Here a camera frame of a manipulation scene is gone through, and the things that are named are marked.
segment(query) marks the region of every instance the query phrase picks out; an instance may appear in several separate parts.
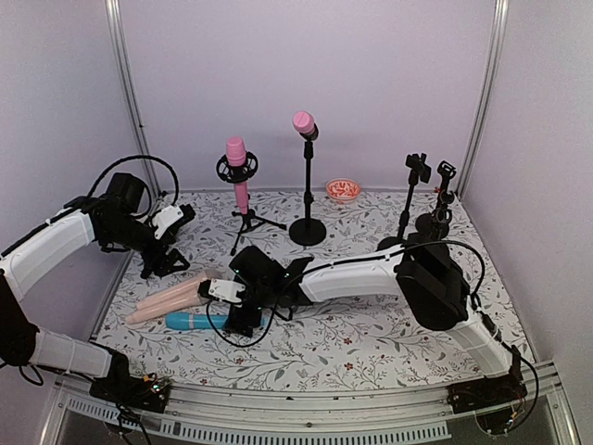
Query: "aluminum frame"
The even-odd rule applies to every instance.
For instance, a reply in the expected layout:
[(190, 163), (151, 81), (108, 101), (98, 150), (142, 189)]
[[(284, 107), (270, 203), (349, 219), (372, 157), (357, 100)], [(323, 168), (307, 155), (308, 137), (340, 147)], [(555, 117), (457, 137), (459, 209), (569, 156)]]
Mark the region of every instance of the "aluminum frame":
[[(554, 364), (538, 363), (536, 369), (540, 383), (538, 401), (548, 402), (560, 445), (579, 445), (574, 420)], [(532, 400), (535, 379), (528, 368), (525, 367), (523, 372), (529, 391), (527, 399)], [(279, 443), (282, 438), (302, 437), (303, 443), (304, 438), (326, 438), (326, 443), (332, 444), (338, 443), (341, 438), (346, 443), (346, 438), (350, 438), (354, 443), (351, 438), (359, 434), (382, 436), (422, 431), (447, 421), (507, 406), (454, 414), (447, 404), (447, 385), (312, 393), (174, 385), (164, 414), (140, 414), (150, 434), (174, 439), (194, 441), (191, 434), (207, 431), (246, 438), (264, 435), (271, 439), (269, 443)], [(91, 398), (88, 388), (88, 382), (76, 377), (58, 379), (54, 409), (44, 429), (42, 444), (57, 445), (59, 429), (67, 410), (114, 422), (113, 404)], [(194, 439), (199, 443), (209, 443), (203, 438), (198, 440), (197, 436)]]
[(486, 117), (490, 106), (492, 91), (494, 90), (494, 82), (496, 80), (498, 63), (500, 61), (502, 44), (504, 42), (504, 33), (507, 26), (509, 1), (510, 0), (497, 0), (494, 9), (494, 21), (492, 24), (492, 34), (490, 36), (490, 50), (488, 52), (482, 93), (480, 94), (478, 110), (475, 115), (475, 120), (473, 121), (470, 142), (465, 153), (465, 159), (461, 165), (460, 177), (457, 182), (456, 193), (461, 200), (463, 200), (467, 193), (470, 179), (472, 177), (473, 166), (480, 147), (480, 141), (482, 140), (482, 134), (484, 133), (484, 128), (486, 126)]
[[(106, 0), (105, 3), (107, 7), (107, 21), (109, 24), (109, 32), (111, 34), (111, 43), (113, 44), (113, 51), (120, 72), (121, 88), (126, 100), (136, 147), (139, 154), (150, 155), (144, 130), (145, 127), (136, 100), (136, 93), (133, 88), (132, 70), (130, 68), (130, 60), (128, 59), (128, 50), (123, 35), (123, 25), (121, 23), (120, 0)], [(146, 159), (142, 159), (142, 166), (145, 171), (150, 193), (153, 197), (159, 196), (161, 188), (158, 184), (158, 178), (153, 163)]]

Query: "pink cylinder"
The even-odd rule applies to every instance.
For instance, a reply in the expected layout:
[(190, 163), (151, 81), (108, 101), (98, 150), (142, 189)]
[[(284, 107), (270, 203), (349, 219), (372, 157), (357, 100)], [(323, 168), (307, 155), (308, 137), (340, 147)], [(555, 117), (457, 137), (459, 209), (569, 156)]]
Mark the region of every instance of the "pink cylinder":
[[(231, 167), (241, 167), (247, 161), (247, 152), (243, 138), (235, 136), (226, 141), (226, 158)], [(249, 194), (247, 193), (247, 181), (234, 185), (234, 195), (237, 199), (237, 206), (243, 215), (249, 210)]]
[(247, 193), (247, 181), (234, 185), (234, 196), (237, 199), (237, 206), (244, 215), (249, 210), (249, 194)]
[(243, 138), (235, 136), (226, 141), (226, 158), (231, 167), (241, 167), (247, 160)]
[(299, 111), (293, 117), (293, 126), (299, 133), (309, 135), (315, 131), (315, 120), (307, 111)]

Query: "blue object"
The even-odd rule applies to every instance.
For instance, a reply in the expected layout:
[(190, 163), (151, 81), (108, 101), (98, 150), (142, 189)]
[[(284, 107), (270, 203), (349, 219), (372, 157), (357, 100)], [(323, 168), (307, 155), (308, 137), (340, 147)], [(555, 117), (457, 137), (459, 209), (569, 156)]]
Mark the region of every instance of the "blue object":
[[(212, 324), (217, 329), (222, 329), (226, 323), (226, 315), (210, 315)], [(165, 323), (169, 329), (176, 331), (191, 331), (192, 329), (212, 329), (208, 317), (203, 313), (171, 312), (167, 314)]]

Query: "black round base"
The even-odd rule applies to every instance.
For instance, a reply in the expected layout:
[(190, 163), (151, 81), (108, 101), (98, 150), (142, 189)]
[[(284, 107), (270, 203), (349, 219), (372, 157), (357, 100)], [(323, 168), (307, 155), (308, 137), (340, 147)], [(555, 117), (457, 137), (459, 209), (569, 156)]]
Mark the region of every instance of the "black round base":
[(291, 224), (288, 234), (290, 239), (300, 246), (315, 246), (325, 239), (327, 230), (323, 222), (313, 218), (310, 219), (310, 226), (307, 230), (307, 221), (305, 218), (301, 218)]
[[(430, 236), (433, 231), (433, 222), (430, 213), (420, 215), (415, 225), (419, 234)], [(439, 239), (443, 239), (448, 235), (448, 224), (441, 224), (439, 235)]]
[(388, 236), (387, 238), (383, 238), (379, 242), (379, 246), (377, 247), (377, 251), (379, 250), (386, 250), (387, 248), (392, 248), (393, 246), (401, 244), (401, 240), (398, 239), (396, 236)]

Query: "microphone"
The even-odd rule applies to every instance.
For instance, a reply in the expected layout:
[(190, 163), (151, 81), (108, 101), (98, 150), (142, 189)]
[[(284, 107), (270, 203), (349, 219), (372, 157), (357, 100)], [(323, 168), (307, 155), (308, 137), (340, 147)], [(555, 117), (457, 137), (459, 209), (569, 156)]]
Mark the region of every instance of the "microphone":
[[(240, 168), (246, 164), (247, 152), (245, 150), (245, 142), (239, 136), (232, 137), (226, 141), (226, 158), (229, 160), (229, 165), (233, 168)], [(244, 215), (247, 215), (249, 210), (249, 194), (247, 193), (247, 181), (234, 185), (234, 196), (237, 200), (237, 206)]]
[(243, 138), (235, 136), (226, 141), (226, 156), (216, 164), (216, 173), (226, 183), (234, 185), (234, 195), (242, 215), (249, 212), (247, 180), (258, 170), (258, 159), (245, 150)]
[(262, 224), (271, 224), (283, 230), (286, 229), (286, 225), (261, 218), (256, 215), (253, 209), (249, 208), (247, 180), (256, 174), (257, 170), (258, 158), (253, 153), (245, 150), (243, 138), (236, 136), (226, 141), (226, 155), (222, 156), (217, 162), (216, 173), (225, 183), (234, 185), (234, 195), (237, 199), (237, 206), (241, 211), (232, 211), (231, 214), (241, 216), (243, 220), (237, 238), (234, 240), (231, 255), (236, 253), (239, 238), (247, 232), (257, 229)]
[(307, 111), (299, 111), (295, 114), (293, 117), (293, 126), (308, 141), (314, 141), (319, 136), (319, 130), (317, 125), (315, 125), (315, 120)]

